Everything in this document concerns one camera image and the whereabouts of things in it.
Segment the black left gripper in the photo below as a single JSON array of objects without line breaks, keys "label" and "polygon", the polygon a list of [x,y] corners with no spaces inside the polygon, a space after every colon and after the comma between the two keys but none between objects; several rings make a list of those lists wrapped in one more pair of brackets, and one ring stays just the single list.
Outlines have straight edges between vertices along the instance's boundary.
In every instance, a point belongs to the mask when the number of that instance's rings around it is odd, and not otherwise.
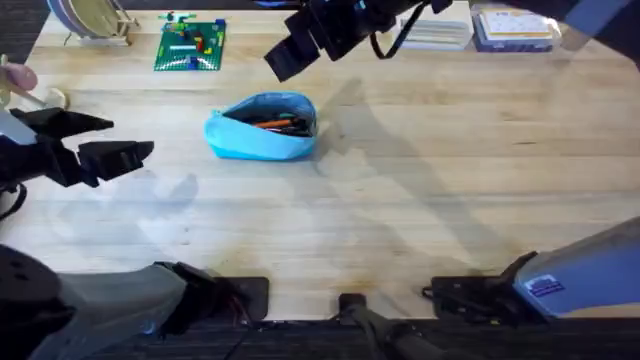
[{"label": "black left gripper", "polygon": [[[13,108],[9,113],[36,134],[53,139],[114,127],[113,121],[59,107],[29,112]],[[109,181],[141,169],[153,150],[153,141],[94,141],[79,146],[78,160],[59,140],[45,138],[19,145],[2,135],[1,188],[13,188],[41,176],[63,187],[84,183],[96,188],[98,179]]]}]

